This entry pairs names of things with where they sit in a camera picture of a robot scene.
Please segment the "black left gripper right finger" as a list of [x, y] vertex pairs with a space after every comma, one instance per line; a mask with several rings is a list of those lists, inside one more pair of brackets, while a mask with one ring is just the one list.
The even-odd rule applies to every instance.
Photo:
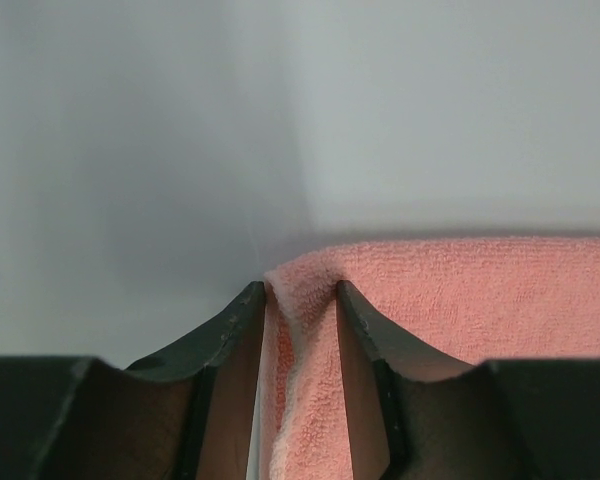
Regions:
[[600, 358], [470, 365], [336, 287], [357, 479], [600, 479]]

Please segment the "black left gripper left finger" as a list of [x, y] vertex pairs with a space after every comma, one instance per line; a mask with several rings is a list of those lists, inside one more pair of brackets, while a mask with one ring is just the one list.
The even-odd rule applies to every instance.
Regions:
[[120, 369], [0, 356], [0, 479], [243, 479], [266, 293]]

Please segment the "pink towel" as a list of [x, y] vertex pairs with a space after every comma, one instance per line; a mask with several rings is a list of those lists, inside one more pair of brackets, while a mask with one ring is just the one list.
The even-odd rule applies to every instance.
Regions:
[[329, 247], [265, 277], [264, 479], [352, 475], [335, 287], [469, 363], [600, 356], [600, 238], [385, 241]]

